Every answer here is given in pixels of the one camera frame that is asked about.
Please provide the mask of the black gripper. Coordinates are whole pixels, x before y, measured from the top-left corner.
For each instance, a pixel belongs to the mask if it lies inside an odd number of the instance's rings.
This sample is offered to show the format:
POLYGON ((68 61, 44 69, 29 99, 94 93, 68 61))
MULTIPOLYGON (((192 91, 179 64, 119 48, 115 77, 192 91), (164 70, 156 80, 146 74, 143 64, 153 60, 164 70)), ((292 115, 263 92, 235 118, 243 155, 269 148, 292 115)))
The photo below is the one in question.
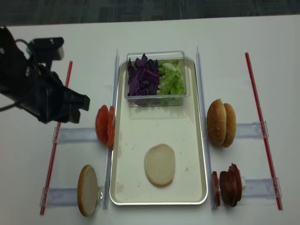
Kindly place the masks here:
POLYGON ((38 121, 47 124, 51 121, 78 124, 80 109, 89 110, 90 98, 66 87, 56 72, 50 71, 44 65, 34 71, 33 88, 17 108, 25 110, 38 121))

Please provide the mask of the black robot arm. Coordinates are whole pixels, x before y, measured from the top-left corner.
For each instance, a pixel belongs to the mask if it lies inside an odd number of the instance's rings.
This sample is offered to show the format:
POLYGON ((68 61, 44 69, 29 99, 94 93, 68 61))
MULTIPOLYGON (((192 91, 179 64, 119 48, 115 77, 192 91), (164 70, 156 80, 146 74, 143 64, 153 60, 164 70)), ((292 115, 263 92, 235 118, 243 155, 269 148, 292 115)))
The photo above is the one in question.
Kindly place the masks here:
POLYGON ((63 58, 62 37, 36 38, 27 46, 29 58, 17 46, 7 27, 0 29, 0 92, 13 100, 13 107, 23 109, 40 122, 79 123, 80 110, 89 110, 90 99, 67 87, 52 62, 63 58))

